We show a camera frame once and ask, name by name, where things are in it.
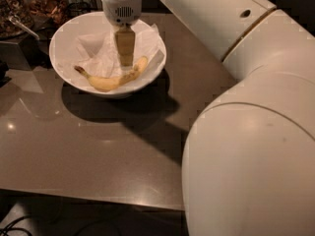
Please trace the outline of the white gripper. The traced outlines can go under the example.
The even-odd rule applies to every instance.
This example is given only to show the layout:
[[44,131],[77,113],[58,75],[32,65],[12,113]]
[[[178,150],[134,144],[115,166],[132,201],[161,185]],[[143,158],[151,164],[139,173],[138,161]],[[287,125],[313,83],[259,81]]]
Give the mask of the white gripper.
[[114,26],[121,26],[114,34],[120,64],[132,66],[136,34],[130,26],[134,25],[141,16],[142,0],[101,0],[101,2],[109,22]]

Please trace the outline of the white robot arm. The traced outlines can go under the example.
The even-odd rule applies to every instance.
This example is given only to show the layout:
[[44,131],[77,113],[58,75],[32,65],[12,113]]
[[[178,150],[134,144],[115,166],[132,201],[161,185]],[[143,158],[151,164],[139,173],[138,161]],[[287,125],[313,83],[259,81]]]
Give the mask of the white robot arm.
[[268,0],[160,1],[238,80],[186,140],[190,236],[315,236],[313,36]]

